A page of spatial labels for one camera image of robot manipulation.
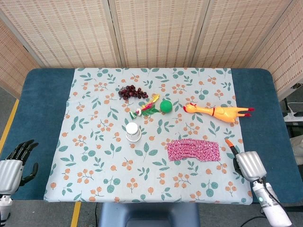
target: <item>floral tablecloth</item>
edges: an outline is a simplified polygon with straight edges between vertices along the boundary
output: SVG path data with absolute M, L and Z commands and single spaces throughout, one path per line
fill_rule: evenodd
M 171 113 L 134 119 L 142 138 L 131 143 L 129 112 L 147 100 L 119 99 L 126 85 L 160 94 Z M 206 114 L 185 113 L 186 103 L 212 108 L 236 106 L 230 69 L 78 68 L 62 122 L 45 191 L 47 201 L 207 202 L 250 204 L 250 184 L 232 165 L 224 138 L 243 151 L 239 120 L 226 123 Z M 193 138 L 219 143 L 221 160 L 168 160 L 166 144 Z

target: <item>yellow toy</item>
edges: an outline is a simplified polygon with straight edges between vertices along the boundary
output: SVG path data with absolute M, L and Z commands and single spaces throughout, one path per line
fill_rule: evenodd
M 214 107 L 214 108 L 202 108 L 196 104 L 187 104 L 183 107 L 187 113 L 205 113 L 224 122 L 235 122 L 236 117 L 250 117 L 249 113 L 238 113 L 239 111 L 254 111 L 254 108 L 239 108 L 239 107 Z

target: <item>pink knitted cloth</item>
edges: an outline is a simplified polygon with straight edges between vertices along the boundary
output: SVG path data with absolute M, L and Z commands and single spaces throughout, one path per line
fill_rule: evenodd
M 182 139 L 167 144 L 169 160 L 196 157 L 202 162 L 220 161 L 219 145 L 205 140 Z

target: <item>yellow floor line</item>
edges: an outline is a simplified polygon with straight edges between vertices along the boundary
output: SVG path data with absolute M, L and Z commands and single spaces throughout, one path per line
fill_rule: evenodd
M 81 202 L 75 202 L 74 213 L 72 214 L 71 227 L 77 227 L 78 218 L 80 214 Z
M 17 110 L 17 107 L 18 107 L 18 103 L 19 103 L 19 100 L 16 99 L 15 104 L 13 106 L 13 109 L 10 112 L 10 116 L 9 116 L 8 122 L 6 123 L 4 132 L 3 132 L 2 136 L 1 136 L 1 139 L 0 139 L 0 154 L 1 154 L 1 151 L 3 149 L 5 140 L 6 140 L 7 136 L 8 136 L 11 124 L 13 123 L 13 120 L 14 120 L 14 117 L 15 117 L 15 113 L 16 113 L 16 110 Z

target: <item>table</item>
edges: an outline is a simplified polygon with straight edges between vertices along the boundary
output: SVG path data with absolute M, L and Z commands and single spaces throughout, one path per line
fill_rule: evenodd
M 119 99 L 127 85 L 172 102 L 171 113 L 137 117 L 142 138 L 129 142 L 129 112 L 148 99 Z M 46 185 L 47 201 L 211 203 L 252 202 L 250 184 L 234 171 L 224 138 L 244 150 L 239 119 L 227 123 L 188 114 L 186 103 L 236 106 L 230 69 L 76 69 L 59 143 Z M 167 143 L 191 138 L 218 142 L 221 160 L 169 161 Z
M 25 173 L 31 171 L 34 162 L 39 163 L 40 170 L 35 180 L 18 190 L 13 196 L 14 199 L 43 199 L 73 72 L 74 69 L 36 69 L 27 76 L 2 158 L 20 141 L 35 138 L 40 145 L 30 156 Z M 237 105 L 256 108 L 251 119 L 240 119 L 245 150 L 258 151 L 267 169 L 267 179 L 281 202 L 300 201 L 303 185 L 292 155 L 270 73 L 261 69 L 232 69 L 232 76 Z M 252 119 L 254 124 L 249 124 L 248 120 Z

